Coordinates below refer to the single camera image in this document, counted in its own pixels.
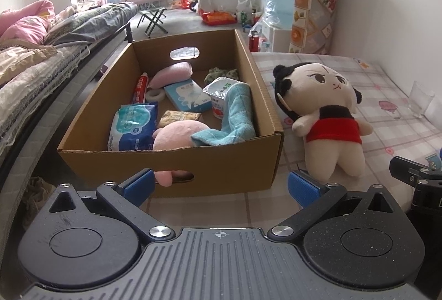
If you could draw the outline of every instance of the white tape roll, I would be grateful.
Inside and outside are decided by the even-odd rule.
[[[160,102],[166,97],[164,89],[149,89],[146,92],[145,102]]]

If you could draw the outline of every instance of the rolled mat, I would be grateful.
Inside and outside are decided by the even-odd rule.
[[[295,0],[289,53],[328,54],[337,0]]]

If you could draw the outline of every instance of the plush doll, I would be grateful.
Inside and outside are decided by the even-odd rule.
[[[295,135],[304,137],[309,174],[325,182],[338,164],[350,176],[362,175],[360,136],[371,134],[373,128],[351,116],[362,101],[361,93],[319,63],[278,65],[273,75],[276,103],[293,120]]]
[[[195,146],[191,141],[191,135],[206,129],[209,129],[206,124],[196,120],[173,122],[153,133],[153,150],[171,150]],[[155,172],[155,179],[162,186],[171,186],[174,176],[185,178],[189,176],[189,172],[183,170]]]

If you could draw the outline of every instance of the yogurt cup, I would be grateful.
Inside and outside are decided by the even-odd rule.
[[[211,97],[212,111],[218,119],[223,119],[225,110],[225,97],[229,88],[236,83],[237,80],[220,76],[203,89],[203,92]]]

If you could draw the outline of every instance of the blue gripper pad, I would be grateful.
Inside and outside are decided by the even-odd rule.
[[[295,172],[289,174],[289,193],[302,207],[307,207],[321,196],[320,188]]]
[[[149,170],[125,187],[122,196],[136,207],[139,207],[151,196],[154,190],[155,174],[153,170]]]

